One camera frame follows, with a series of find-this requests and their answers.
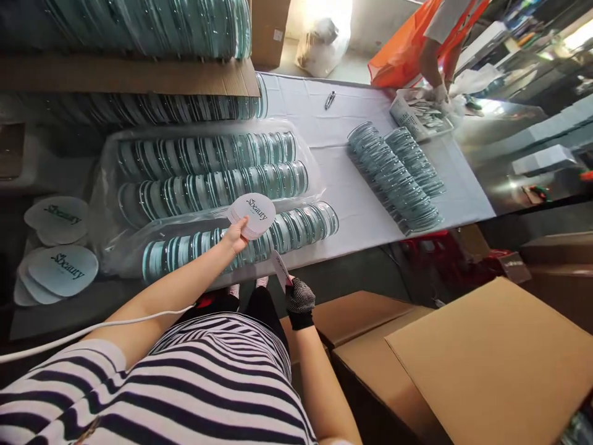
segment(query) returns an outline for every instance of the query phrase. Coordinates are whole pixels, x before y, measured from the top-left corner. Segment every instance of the hand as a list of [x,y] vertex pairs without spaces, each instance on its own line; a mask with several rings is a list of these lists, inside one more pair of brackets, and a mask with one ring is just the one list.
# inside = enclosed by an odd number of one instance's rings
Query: hand
[[312,311],[315,307],[315,294],[303,281],[292,277],[292,283],[286,285],[286,311],[292,324],[292,330],[313,326]]
[[436,103],[449,102],[449,93],[447,92],[447,87],[444,83],[441,83],[438,87],[434,89],[434,101]]
[[243,235],[241,235],[241,231],[247,225],[247,221],[249,221],[249,216],[245,216],[238,223],[231,225],[222,237],[221,243],[232,249],[232,251],[235,252],[235,255],[241,253],[243,249],[247,247],[247,243],[249,242]]

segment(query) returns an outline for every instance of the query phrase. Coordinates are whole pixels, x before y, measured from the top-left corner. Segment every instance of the white basket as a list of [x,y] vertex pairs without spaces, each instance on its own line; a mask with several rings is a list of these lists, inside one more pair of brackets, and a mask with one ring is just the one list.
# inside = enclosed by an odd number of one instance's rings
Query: white basket
[[444,122],[447,128],[443,131],[440,131],[435,134],[429,134],[426,127],[420,122],[420,120],[414,114],[414,111],[406,102],[406,97],[409,97],[412,91],[418,91],[419,88],[401,88],[397,90],[397,94],[395,95],[395,99],[391,104],[391,108],[389,109],[389,113],[395,119],[398,125],[402,127],[407,127],[414,139],[417,142],[423,141],[424,139],[428,139],[431,137],[438,137],[445,133],[449,133],[453,131],[454,126],[453,124],[445,117]]

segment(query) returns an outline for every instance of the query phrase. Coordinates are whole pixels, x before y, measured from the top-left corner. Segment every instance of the white shirt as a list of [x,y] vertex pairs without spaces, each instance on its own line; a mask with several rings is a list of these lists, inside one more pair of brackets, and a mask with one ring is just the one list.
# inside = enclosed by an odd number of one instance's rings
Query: white shirt
[[[424,32],[424,37],[436,40],[440,44],[445,43],[449,34],[459,21],[459,18],[469,6],[471,0],[443,0],[437,12],[434,14],[428,28]],[[477,0],[470,11],[468,17],[474,12],[474,10],[480,5],[482,1]]]

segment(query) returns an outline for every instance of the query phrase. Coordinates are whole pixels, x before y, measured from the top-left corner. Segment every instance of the printed logo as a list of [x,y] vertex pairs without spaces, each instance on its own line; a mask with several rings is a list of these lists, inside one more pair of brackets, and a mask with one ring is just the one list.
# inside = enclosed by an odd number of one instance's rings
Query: printed logo
[[64,210],[60,210],[60,208],[57,205],[51,205],[47,208],[44,209],[46,212],[49,212],[53,215],[56,215],[58,218],[62,218],[65,219],[66,221],[70,221],[70,225],[74,226],[75,224],[78,224],[80,221],[82,221],[82,219],[80,219],[78,216],[74,216],[71,215],[68,212],[65,212]]
[[78,270],[76,267],[71,265],[68,261],[66,261],[66,255],[63,253],[58,253],[56,256],[50,257],[54,260],[62,269],[72,274],[72,279],[77,280],[78,278],[84,277],[85,273]]
[[266,216],[266,214],[263,212],[263,210],[260,210],[260,209],[259,209],[259,207],[258,207],[258,206],[256,206],[256,204],[255,204],[255,199],[253,199],[253,198],[252,198],[252,199],[250,199],[250,200],[248,200],[248,201],[246,201],[246,202],[247,202],[247,203],[249,204],[249,206],[250,206],[250,207],[253,209],[253,211],[254,211],[254,212],[257,214],[257,215],[259,215],[259,220],[260,220],[260,221],[263,221],[264,219],[267,219],[267,216]]

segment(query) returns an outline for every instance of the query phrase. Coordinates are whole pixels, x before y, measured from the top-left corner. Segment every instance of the black and white striped shirt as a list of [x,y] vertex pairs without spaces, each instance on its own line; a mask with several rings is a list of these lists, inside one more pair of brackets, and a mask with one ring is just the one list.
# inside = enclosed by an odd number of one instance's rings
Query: black and white striped shirt
[[316,443],[290,379],[278,337],[238,313],[174,326],[129,371],[81,341],[0,393],[0,443]]

